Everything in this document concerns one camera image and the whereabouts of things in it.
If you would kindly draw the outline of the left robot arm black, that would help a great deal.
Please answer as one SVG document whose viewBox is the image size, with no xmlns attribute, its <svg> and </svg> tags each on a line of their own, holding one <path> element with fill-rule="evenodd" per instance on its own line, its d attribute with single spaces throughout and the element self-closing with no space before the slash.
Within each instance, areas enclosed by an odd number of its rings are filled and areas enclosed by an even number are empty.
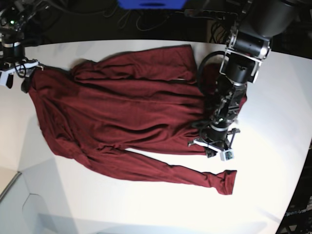
<svg viewBox="0 0 312 234">
<path fill-rule="evenodd" d="M 247 83 L 254 83 L 263 61 L 269 55 L 272 38 L 282 33 L 310 0 L 249 0 L 241 16 L 231 27 L 224 51 L 208 54 L 201 62 L 196 82 L 206 101 L 207 115 L 192 123 L 199 137 L 189 146 L 199 145 L 207 157 L 220 155 L 223 161 L 234 157 L 233 139 L 239 129 L 229 129 L 237 119 L 241 101 L 246 96 Z M 222 56 L 219 75 L 213 91 L 204 88 L 203 70 L 208 60 Z"/>
</svg>

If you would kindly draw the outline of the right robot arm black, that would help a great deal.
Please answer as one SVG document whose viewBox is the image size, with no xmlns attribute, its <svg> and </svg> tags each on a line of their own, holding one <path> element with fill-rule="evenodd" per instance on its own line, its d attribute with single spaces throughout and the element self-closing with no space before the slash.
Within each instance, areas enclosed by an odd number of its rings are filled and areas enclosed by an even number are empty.
<svg viewBox="0 0 312 234">
<path fill-rule="evenodd" d="M 33 72 L 44 66 L 28 59 L 24 31 L 30 19 L 39 11 L 40 0 L 2 0 L 0 2 L 0 84 L 9 89 L 14 75 L 23 79 L 21 90 L 28 93 Z"/>
</svg>

